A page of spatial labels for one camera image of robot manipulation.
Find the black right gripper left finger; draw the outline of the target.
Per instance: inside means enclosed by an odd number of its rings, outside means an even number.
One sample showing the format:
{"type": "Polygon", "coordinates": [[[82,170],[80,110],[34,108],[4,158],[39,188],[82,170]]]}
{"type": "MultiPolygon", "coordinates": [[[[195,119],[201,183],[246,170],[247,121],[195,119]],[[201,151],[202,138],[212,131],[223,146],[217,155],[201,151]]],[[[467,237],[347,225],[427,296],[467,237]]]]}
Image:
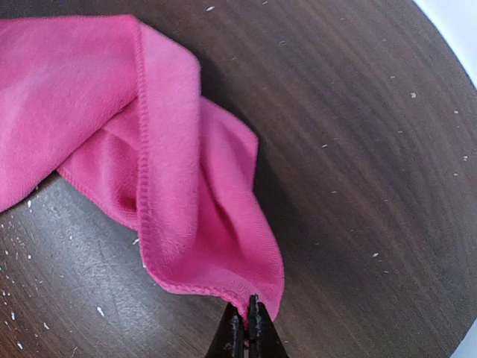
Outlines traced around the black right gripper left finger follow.
{"type": "Polygon", "coordinates": [[[243,358],[245,328],[242,317],[231,303],[226,305],[206,358],[243,358]]]}

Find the pink towel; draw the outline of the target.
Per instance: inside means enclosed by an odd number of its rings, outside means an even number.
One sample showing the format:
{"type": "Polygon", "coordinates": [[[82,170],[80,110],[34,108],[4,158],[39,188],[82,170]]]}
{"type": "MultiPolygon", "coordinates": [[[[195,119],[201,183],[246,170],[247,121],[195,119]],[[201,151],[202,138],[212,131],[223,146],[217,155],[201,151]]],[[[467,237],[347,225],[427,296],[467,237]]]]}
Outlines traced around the pink towel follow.
{"type": "Polygon", "coordinates": [[[135,230],[177,294],[271,317],[282,257],[253,194],[256,135],[204,98],[187,49],[133,16],[1,21],[1,208],[57,172],[135,230]]]}

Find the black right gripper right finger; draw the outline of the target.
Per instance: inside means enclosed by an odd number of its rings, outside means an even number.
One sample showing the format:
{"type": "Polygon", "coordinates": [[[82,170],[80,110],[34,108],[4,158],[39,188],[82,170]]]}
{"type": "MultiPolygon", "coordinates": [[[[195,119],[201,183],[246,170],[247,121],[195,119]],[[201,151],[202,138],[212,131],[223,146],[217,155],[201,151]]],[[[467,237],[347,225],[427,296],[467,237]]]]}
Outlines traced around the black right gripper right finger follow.
{"type": "Polygon", "coordinates": [[[249,357],[286,358],[287,353],[265,305],[250,296],[248,310],[249,357]]]}

